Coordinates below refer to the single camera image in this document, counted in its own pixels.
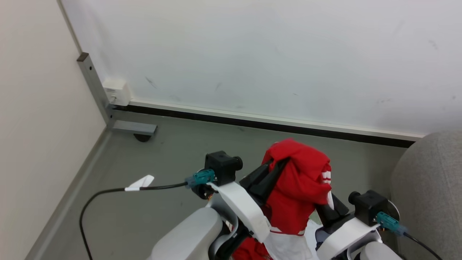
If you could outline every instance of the red cloth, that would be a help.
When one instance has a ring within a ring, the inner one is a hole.
[[[320,151],[292,139],[273,144],[263,157],[263,163],[274,159],[275,164],[287,157],[276,186],[267,205],[271,207],[271,226],[281,233],[298,235],[305,230],[313,213],[314,204],[327,204],[327,193],[331,187],[323,183],[322,172],[331,171],[329,158]],[[263,244],[248,238],[233,254],[235,260],[267,260],[269,254]]]

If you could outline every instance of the white wall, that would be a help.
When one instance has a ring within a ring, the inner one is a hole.
[[[459,0],[63,1],[102,80],[127,79],[137,104],[462,127]]]
[[[54,0],[0,1],[0,259],[22,260],[105,124]]]

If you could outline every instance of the gray upholstered furniture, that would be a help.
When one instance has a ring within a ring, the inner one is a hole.
[[[462,131],[428,135],[412,145],[392,174],[391,199],[409,233],[444,260],[462,259]],[[407,260],[434,260],[408,238]]]

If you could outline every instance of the metal post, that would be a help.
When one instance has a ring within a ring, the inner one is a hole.
[[[154,135],[154,131],[157,126],[155,124],[143,124],[113,119],[114,111],[112,109],[112,105],[106,96],[106,92],[99,80],[98,73],[96,73],[96,69],[91,61],[90,55],[86,52],[82,52],[80,57],[77,59],[77,63],[80,66],[80,70],[82,70],[82,74],[85,77],[88,87],[95,99],[96,105],[98,106],[98,109],[101,112],[108,128],[114,131],[135,134],[135,137],[142,142],[149,140],[149,137]],[[140,135],[147,136],[147,138],[139,138]]]

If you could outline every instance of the black caster wheel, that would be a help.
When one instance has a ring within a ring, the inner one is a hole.
[[[149,139],[151,139],[151,136],[147,136],[147,135],[140,135],[140,134],[133,134],[136,138],[136,140],[140,141],[140,142],[147,142],[149,141]]]

